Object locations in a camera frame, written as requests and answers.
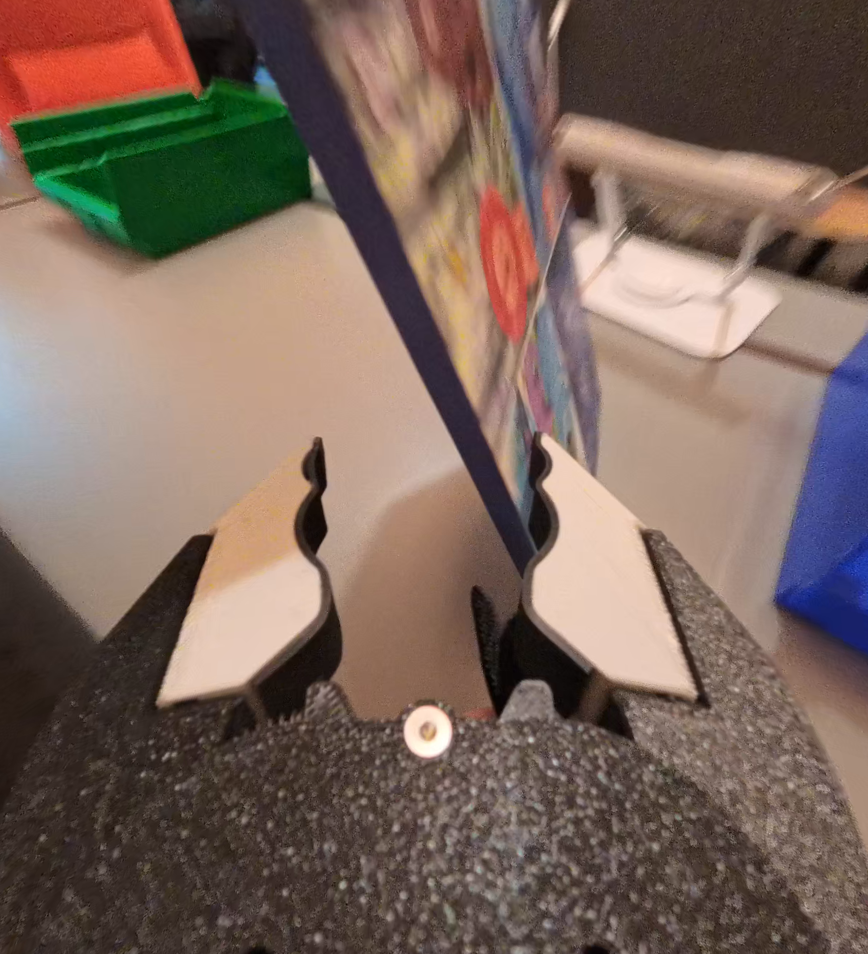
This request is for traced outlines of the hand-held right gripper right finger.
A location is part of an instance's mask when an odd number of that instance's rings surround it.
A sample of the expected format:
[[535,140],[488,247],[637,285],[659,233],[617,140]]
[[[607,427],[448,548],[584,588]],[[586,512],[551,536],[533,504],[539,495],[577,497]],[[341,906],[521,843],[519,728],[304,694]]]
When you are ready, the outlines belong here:
[[602,720],[618,693],[704,701],[641,521],[554,439],[533,439],[521,674],[561,716]]

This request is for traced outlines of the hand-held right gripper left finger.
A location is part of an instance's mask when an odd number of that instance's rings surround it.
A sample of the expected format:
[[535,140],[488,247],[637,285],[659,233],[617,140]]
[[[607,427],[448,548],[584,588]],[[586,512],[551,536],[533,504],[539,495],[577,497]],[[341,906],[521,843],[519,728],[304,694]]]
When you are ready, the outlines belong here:
[[292,716],[342,655],[329,572],[321,438],[226,510],[193,590],[155,704],[238,699],[258,720]]

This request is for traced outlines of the animal jigsaw puzzle board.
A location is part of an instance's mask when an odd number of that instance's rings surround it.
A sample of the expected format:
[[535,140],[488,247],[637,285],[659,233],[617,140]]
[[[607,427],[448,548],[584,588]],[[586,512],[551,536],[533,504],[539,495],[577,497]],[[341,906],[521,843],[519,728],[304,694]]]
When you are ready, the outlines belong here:
[[535,431],[506,223],[517,174],[478,1],[240,2],[327,191],[518,571]]

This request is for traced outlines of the grey desk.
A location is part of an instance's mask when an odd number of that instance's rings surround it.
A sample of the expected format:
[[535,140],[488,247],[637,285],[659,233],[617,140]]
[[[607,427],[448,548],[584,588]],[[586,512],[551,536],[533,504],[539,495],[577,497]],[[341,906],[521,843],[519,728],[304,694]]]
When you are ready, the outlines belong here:
[[[299,205],[148,261],[0,183],[0,526],[104,636],[181,543],[323,439],[337,679],[364,715],[487,702],[471,620],[519,577],[336,213]],[[598,477],[786,672],[774,588],[828,373],[868,298],[778,276],[750,344],[690,359],[591,317]]]

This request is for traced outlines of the dark desk divider panel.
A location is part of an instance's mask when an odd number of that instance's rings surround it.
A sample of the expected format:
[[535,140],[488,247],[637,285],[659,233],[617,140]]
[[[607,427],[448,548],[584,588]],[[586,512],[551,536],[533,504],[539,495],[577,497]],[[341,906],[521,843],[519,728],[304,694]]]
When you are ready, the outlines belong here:
[[572,2],[564,113],[852,173],[868,165],[868,1]]

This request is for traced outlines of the blue plastic bin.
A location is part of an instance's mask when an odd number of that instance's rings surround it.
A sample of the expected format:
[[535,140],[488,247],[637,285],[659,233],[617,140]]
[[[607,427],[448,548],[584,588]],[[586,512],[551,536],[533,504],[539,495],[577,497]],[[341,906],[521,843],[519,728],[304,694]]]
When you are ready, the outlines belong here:
[[775,603],[868,655],[868,330],[828,378]]

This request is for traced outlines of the green plastic bin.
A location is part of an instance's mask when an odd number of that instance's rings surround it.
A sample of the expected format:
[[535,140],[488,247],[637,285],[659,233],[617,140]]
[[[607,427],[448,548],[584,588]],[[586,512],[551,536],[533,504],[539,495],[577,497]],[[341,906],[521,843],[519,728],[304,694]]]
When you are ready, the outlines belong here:
[[274,94],[217,79],[11,123],[33,183],[90,233],[174,254],[312,195],[309,154]]

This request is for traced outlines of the silver metal bar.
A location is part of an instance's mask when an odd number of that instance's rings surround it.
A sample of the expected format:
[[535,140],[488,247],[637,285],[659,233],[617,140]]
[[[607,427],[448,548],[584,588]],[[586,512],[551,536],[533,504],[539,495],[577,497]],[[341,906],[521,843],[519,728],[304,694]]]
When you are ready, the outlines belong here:
[[817,215],[842,180],[821,166],[709,149],[576,113],[559,121],[552,143],[570,169],[785,219]]

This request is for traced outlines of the orange plastic bin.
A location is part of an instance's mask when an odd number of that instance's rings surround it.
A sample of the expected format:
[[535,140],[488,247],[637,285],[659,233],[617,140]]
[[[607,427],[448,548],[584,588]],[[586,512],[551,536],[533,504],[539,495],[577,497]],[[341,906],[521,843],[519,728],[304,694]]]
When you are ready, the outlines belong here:
[[21,116],[201,83],[167,1],[0,1],[0,140]]

